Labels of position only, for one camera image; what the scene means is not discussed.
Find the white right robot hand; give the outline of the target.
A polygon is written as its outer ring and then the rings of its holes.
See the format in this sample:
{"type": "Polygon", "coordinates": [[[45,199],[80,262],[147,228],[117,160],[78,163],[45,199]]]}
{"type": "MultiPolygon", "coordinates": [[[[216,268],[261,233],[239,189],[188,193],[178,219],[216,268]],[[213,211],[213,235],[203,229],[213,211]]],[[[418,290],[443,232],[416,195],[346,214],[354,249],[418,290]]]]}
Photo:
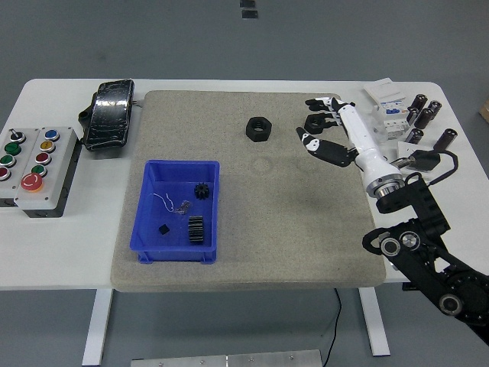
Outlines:
{"type": "Polygon", "coordinates": [[[390,164],[355,108],[355,104],[335,97],[319,97],[306,101],[312,111],[327,111],[335,124],[343,127],[351,147],[322,140],[296,128],[302,144],[313,157],[339,167],[355,163],[363,173],[362,182],[371,197],[383,197],[404,186],[400,169],[390,164]]]}

